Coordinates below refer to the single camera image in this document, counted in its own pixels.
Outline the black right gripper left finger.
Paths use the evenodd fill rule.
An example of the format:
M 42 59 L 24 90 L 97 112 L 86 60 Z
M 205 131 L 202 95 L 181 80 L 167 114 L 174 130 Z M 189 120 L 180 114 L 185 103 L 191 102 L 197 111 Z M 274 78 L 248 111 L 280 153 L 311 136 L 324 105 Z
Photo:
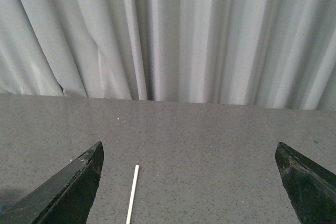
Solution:
M 1 213 L 1 223 L 86 223 L 104 160 L 97 142 L 46 182 Z

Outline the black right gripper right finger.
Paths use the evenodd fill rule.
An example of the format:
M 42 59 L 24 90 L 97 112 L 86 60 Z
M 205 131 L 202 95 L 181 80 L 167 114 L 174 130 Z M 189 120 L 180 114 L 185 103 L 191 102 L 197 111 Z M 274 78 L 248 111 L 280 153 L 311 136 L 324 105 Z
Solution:
M 300 223 L 335 223 L 335 174 L 283 142 L 275 160 Z

